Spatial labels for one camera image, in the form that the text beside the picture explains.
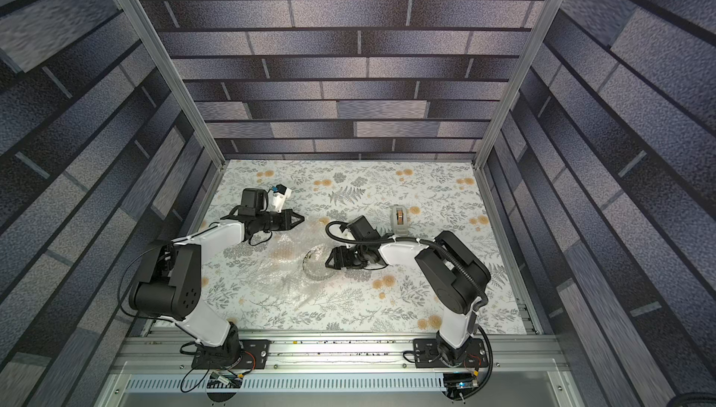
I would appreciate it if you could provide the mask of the clear bubble wrap sheet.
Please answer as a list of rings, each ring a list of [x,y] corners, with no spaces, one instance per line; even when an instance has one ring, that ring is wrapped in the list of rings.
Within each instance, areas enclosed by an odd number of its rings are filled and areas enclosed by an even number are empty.
[[[386,268],[338,270],[326,281],[305,277],[302,260],[311,248],[339,246],[328,238],[325,225],[326,220],[320,219],[297,232],[281,234],[254,255],[257,263],[244,273],[244,288],[236,299],[236,321],[242,328],[347,332],[380,311],[370,305],[369,293]]]

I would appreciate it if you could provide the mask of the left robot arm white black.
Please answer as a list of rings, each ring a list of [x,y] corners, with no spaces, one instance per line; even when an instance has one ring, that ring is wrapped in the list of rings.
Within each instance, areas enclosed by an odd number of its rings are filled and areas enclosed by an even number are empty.
[[[194,369],[231,369],[244,356],[237,326],[201,300],[202,266],[257,233],[289,231],[304,222],[303,216],[285,208],[291,194],[281,184],[268,191],[245,189],[240,204],[217,222],[142,257],[128,294],[130,308],[169,321],[192,337]]]

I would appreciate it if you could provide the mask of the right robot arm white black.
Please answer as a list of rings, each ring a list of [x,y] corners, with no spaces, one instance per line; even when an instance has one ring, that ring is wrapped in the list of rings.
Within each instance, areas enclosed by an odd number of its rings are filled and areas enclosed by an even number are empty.
[[[436,352],[449,366],[468,358],[473,334],[480,331],[477,312],[489,302],[490,270],[451,231],[433,239],[380,235],[366,217],[351,222],[328,222],[327,236],[341,245],[334,248],[326,267],[336,270],[369,270],[409,267],[421,270],[434,295],[444,308],[436,334]]]

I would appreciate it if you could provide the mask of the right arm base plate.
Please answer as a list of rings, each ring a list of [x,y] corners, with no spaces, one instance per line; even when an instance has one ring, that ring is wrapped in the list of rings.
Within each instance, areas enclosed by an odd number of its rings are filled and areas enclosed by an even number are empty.
[[[452,348],[440,338],[414,339],[413,360],[417,368],[488,368],[490,361],[482,339],[468,338],[459,348]]]

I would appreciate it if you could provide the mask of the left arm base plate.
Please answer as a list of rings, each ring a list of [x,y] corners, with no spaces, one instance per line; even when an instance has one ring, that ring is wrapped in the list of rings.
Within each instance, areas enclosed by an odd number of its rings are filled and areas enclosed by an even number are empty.
[[[191,362],[193,370],[263,370],[271,341],[242,340],[229,347],[198,346]]]

